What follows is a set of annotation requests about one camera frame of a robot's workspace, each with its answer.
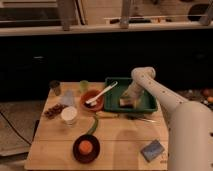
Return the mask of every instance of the spoon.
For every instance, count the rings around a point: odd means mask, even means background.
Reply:
[[[106,93],[107,91],[111,90],[113,87],[115,87],[118,84],[117,81],[114,81],[112,84],[110,84],[109,86],[107,86],[105,89],[103,89],[97,96],[89,99],[86,101],[86,104],[90,104],[90,106],[94,106],[97,104],[96,100],[103,95],[104,93]]]

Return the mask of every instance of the floor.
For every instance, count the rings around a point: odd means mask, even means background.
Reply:
[[[190,99],[203,101],[204,97],[199,90],[185,90],[178,93]],[[33,139],[36,120],[39,119],[45,101],[22,101],[0,103],[0,110],[30,142]],[[169,115],[162,108],[166,122]],[[27,158],[29,145],[14,134],[8,124],[0,116],[0,170],[25,171],[24,162]]]

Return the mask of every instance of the bowl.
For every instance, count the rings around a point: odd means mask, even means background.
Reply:
[[[100,93],[99,90],[89,90],[87,92],[85,92],[80,99],[80,106],[87,111],[91,111],[91,112],[97,112],[100,111],[103,106],[104,106],[104,97],[100,96],[97,100],[96,100],[96,105],[91,106],[90,104],[86,104],[86,101],[89,100],[92,97],[95,97],[96,95],[98,95]]]

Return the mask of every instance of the kitchen cabinet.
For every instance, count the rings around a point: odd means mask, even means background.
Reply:
[[[0,100],[44,99],[54,79],[104,81],[144,66],[173,90],[212,87],[212,38],[212,29],[0,37]]]

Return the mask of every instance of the paper cup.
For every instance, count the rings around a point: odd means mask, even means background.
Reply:
[[[77,114],[77,109],[73,106],[69,106],[61,112],[61,118],[66,124],[72,125],[77,120]]]

